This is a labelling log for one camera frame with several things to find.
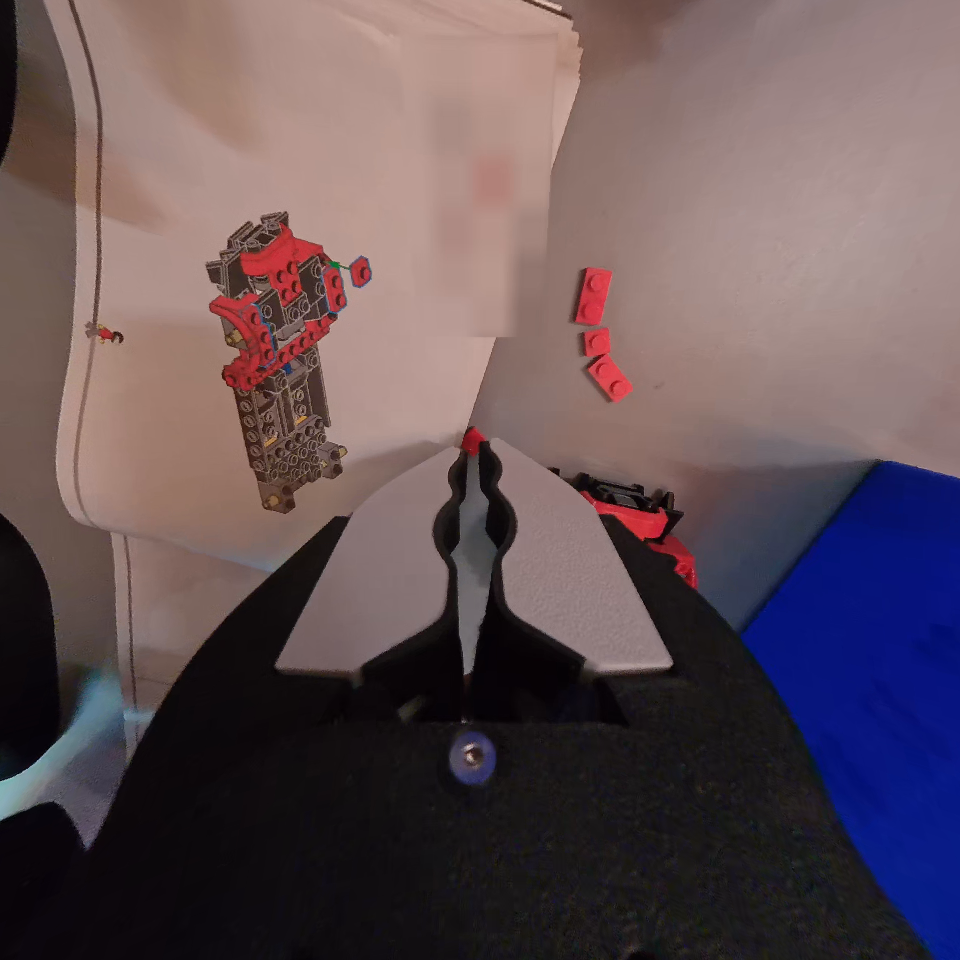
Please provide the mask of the blue divided plastic bin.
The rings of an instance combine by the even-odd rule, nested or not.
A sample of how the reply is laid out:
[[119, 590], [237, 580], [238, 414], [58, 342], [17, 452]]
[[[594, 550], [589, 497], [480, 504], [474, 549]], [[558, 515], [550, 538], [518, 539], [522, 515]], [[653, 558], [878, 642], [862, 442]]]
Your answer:
[[875, 465], [743, 640], [879, 885], [958, 958], [958, 478]]

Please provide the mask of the person's black sweater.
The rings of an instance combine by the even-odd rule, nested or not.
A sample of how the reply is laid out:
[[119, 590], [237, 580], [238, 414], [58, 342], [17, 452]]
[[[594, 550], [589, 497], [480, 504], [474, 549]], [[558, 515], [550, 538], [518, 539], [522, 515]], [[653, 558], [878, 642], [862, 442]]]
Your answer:
[[86, 848], [62, 806], [46, 801], [1, 822], [1, 957], [33, 958], [59, 926], [64, 891]]

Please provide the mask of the red and black lego car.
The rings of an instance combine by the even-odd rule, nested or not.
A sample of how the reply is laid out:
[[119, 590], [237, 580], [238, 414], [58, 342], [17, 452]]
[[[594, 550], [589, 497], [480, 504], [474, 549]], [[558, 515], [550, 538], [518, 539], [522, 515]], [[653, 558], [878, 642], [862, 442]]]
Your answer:
[[566, 481], [599, 515], [616, 518], [651, 550], [673, 558], [678, 576], [692, 589], [699, 588], [695, 558], [675, 534], [684, 512], [676, 508], [672, 491], [648, 495], [642, 485], [624, 485], [588, 473]]

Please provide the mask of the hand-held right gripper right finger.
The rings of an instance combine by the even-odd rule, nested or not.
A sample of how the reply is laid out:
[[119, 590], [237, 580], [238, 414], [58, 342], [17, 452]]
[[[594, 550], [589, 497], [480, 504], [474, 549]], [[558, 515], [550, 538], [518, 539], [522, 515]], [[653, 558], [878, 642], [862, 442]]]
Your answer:
[[557, 642], [601, 676], [666, 673], [674, 660], [601, 515], [568, 481], [501, 439], [478, 474], [490, 585], [510, 623]]

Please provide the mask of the lego instruction booklet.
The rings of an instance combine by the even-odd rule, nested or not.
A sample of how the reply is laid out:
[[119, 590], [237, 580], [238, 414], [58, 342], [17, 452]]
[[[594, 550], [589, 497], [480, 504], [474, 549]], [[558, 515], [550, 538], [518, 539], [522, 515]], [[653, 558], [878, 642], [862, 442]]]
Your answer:
[[[494, 319], [421, 318], [408, 275], [404, 65], [428, 38], [490, 38], [544, 60], [558, 37], [553, 158], [580, 86], [572, 19], [538, 2], [45, 2], [76, 114], [73, 339], [56, 477], [74, 520], [110, 534], [126, 751], [261, 572], [395, 476], [457, 445]], [[371, 255], [320, 348], [344, 480], [291, 519], [255, 496], [206, 263], [258, 214]]]

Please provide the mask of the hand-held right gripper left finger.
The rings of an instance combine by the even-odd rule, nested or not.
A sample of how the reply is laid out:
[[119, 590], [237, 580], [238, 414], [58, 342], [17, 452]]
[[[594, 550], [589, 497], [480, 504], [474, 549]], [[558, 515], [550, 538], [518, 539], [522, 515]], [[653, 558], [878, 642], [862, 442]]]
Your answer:
[[444, 510], [459, 505], [461, 450], [448, 447], [356, 509], [283, 647], [287, 675], [357, 677], [438, 622], [450, 597]]

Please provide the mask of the red two-stud lego plate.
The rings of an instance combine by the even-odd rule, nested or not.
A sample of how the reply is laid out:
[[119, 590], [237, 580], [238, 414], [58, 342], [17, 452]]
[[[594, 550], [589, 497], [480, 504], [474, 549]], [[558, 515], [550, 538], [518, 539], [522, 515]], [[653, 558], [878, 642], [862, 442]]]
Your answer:
[[613, 276], [611, 270], [600, 268], [583, 270], [581, 290], [574, 317], [576, 324], [592, 328], [602, 324]]
[[632, 381], [610, 354], [593, 359], [586, 372], [610, 403], [622, 402], [634, 390]]

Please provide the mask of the black dimpled cushion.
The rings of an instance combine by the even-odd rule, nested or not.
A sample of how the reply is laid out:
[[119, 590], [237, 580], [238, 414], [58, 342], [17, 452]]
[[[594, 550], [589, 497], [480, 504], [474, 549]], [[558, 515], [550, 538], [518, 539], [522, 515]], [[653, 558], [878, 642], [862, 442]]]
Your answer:
[[18, 21], [15, 1], [1, 1], [1, 163], [13, 134], [18, 100]]
[[1, 779], [32, 766], [61, 727], [49, 585], [26, 538], [1, 518]]

